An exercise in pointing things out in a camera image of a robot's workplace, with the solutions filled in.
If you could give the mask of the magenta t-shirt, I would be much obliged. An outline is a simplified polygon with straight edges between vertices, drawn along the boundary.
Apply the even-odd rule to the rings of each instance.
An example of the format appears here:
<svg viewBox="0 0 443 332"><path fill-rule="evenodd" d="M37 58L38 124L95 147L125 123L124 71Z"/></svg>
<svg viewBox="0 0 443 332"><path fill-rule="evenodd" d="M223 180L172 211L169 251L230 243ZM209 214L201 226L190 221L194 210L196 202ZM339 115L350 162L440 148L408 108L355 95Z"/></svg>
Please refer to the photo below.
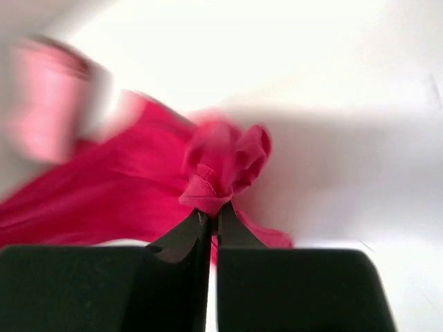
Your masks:
<svg viewBox="0 0 443 332"><path fill-rule="evenodd" d="M81 142L70 161L1 203L2 246L156 241L193 209L216 216L271 155L261 125L195 124L137 93L125 106L136 114L128 128L102 143Z"/></svg>

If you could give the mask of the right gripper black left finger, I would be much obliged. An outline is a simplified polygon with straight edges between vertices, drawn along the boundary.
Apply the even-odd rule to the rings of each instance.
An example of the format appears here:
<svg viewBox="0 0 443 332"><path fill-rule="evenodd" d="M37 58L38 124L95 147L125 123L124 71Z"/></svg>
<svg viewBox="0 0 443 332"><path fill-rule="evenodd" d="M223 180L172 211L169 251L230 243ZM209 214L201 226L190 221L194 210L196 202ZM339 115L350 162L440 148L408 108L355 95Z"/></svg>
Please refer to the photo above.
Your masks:
<svg viewBox="0 0 443 332"><path fill-rule="evenodd" d="M147 246L8 246L2 331L203 331L211 223L194 210Z"/></svg>

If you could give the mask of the light pink t-shirt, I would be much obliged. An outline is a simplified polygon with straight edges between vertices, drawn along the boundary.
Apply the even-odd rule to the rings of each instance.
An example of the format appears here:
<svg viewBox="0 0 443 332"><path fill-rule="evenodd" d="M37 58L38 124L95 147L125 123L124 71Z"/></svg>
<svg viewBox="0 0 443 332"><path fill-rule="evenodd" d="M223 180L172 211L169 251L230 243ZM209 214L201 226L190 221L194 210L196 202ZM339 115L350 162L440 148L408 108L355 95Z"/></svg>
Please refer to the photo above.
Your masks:
<svg viewBox="0 0 443 332"><path fill-rule="evenodd" d="M109 74L79 50L43 36L15 46L13 63L17 101L6 123L11 141L29 159L61 164L73 153Z"/></svg>

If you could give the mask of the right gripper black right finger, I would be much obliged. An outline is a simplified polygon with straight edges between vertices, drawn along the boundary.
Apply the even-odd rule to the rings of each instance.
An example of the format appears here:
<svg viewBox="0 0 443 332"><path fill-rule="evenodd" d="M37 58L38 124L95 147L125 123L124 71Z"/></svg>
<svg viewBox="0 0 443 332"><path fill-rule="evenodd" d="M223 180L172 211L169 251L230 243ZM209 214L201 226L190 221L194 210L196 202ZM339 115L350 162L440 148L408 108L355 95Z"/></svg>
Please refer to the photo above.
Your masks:
<svg viewBox="0 0 443 332"><path fill-rule="evenodd" d="M220 331L395 330L379 274L355 249L266 247L231 203L218 216Z"/></svg>

